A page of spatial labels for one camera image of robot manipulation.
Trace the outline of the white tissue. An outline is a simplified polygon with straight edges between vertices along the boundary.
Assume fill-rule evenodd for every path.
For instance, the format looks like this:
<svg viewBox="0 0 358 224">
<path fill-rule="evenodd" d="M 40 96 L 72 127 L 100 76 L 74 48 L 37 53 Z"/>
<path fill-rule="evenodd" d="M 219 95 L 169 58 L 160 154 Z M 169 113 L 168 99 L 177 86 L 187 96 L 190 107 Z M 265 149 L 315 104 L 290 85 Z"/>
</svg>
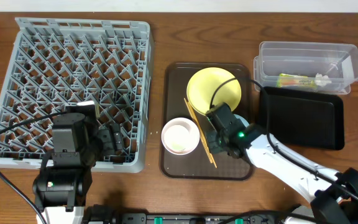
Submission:
<svg viewBox="0 0 358 224">
<path fill-rule="evenodd" d="M 317 73 L 314 78 L 314 83 L 316 84 L 316 86 L 324 87 L 328 84 L 332 84 L 332 81 L 327 75 Z"/>
</svg>

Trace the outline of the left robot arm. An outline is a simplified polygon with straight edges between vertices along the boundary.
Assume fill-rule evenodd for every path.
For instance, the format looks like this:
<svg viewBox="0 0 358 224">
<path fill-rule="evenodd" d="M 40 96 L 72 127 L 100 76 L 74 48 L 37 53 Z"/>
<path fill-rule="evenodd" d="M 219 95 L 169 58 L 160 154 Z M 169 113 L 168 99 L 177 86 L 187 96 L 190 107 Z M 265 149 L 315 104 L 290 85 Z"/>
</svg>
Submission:
<svg viewBox="0 0 358 224">
<path fill-rule="evenodd" d="M 58 115 L 52 126 L 53 146 L 33 183 L 39 223 L 118 223 L 105 205 L 86 208 L 93 182 L 91 170 L 103 156 L 123 149 L 120 126 L 100 129 L 96 117 L 83 113 Z"/>
</svg>

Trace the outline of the light blue bowl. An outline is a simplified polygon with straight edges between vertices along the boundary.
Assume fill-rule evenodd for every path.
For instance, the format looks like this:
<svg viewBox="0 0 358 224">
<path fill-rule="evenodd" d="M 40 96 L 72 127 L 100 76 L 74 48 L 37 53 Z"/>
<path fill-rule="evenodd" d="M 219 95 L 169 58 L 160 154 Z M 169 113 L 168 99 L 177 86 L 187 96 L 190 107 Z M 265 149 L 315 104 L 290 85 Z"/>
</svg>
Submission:
<svg viewBox="0 0 358 224">
<path fill-rule="evenodd" d="M 242 125 L 245 128 L 249 126 L 249 122 L 242 116 L 239 116 L 238 114 L 234 114 L 234 117 L 235 117 L 234 124 L 236 126 L 239 127 L 240 125 Z"/>
</svg>

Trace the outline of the pink-rimmed white bowl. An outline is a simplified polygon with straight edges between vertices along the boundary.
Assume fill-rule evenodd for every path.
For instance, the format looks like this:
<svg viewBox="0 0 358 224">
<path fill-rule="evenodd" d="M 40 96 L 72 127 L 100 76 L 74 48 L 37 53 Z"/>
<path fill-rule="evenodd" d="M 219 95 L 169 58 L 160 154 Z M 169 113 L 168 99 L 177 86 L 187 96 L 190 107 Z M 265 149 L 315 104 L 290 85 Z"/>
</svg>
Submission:
<svg viewBox="0 0 358 224">
<path fill-rule="evenodd" d="M 184 156 L 197 148 L 200 142 L 200 132 L 192 120 L 174 118 L 164 125 L 161 142 L 171 154 Z"/>
</svg>

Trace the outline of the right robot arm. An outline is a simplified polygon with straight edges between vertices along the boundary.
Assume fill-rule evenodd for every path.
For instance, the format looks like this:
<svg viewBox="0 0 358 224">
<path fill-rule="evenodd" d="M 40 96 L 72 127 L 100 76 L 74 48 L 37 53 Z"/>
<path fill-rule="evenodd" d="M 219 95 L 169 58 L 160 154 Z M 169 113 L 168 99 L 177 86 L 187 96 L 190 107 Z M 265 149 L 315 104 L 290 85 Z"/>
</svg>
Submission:
<svg viewBox="0 0 358 224">
<path fill-rule="evenodd" d="M 310 216 L 270 211 L 286 221 L 358 223 L 358 170 L 339 172 L 319 165 L 265 134 L 259 126 L 216 128 L 206 135 L 213 151 L 226 151 L 286 183 L 310 203 Z"/>
</svg>

